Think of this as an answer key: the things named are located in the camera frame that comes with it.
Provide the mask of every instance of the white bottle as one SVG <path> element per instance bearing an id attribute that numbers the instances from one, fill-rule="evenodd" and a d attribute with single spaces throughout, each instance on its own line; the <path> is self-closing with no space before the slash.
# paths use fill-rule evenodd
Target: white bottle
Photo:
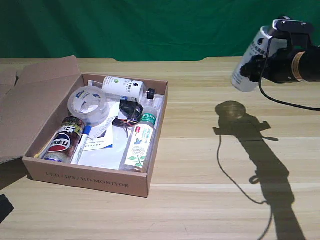
<path id="1" fill-rule="evenodd" d="M 122 100 L 141 103 L 147 88 L 142 81 L 106 76 L 103 80 L 102 91 L 106 94 L 121 96 Z"/>
<path id="2" fill-rule="evenodd" d="M 119 170 L 138 173 L 145 173 L 147 170 L 158 115 L 157 109 L 154 108 L 153 99 L 154 94 L 148 94 L 146 101 L 142 104 L 141 120 L 132 129 Z"/>

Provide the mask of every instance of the tape roll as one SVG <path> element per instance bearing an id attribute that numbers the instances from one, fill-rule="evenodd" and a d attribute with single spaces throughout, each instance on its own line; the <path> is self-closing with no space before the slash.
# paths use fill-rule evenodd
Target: tape roll
<path id="1" fill-rule="evenodd" d="M 103 123 L 109 115 L 107 96 L 96 86 L 84 86 L 74 91 L 69 97 L 68 109 L 91 127 Z"/>

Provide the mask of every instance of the black cap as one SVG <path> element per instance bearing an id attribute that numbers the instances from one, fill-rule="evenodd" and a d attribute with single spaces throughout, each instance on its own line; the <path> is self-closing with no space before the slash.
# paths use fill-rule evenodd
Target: black cap
<path id="1" fill-rule="evenodd" d="M 154 99 L 156 94 L 156 90 L 153 88 L 149 88 L 148 91 L 146 92 L 146 98 L 147 99 Z"/>

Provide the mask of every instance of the green backdrop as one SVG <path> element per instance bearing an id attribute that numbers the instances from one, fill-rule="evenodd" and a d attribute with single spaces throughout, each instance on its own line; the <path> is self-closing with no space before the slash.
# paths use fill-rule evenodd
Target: green backdrop
<path id="1" fill-rule="evenodd" d="M 197 61 L 242 56 L 278 15 L 311 22 L 320 0 L 0 0 L 0 58 Z"/>

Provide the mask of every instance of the blue marker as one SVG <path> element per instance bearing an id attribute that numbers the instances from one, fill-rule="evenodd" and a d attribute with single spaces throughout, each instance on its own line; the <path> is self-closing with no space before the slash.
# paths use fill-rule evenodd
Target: blue marker
<path id="1" fill-rule="evenodd" d="M 78 164 L 80 157 L 82 155 L 82 152 L 84 151 L 84 148 L 85 148 L 87 139 L 89 137 L 90 131 L 91 131 L 91 126 L 87 125 L 84 127 L 81 140 L 80 140 L 79 145 L 76 148 L 75 153 L 72 157 L 71 164 Z"/>

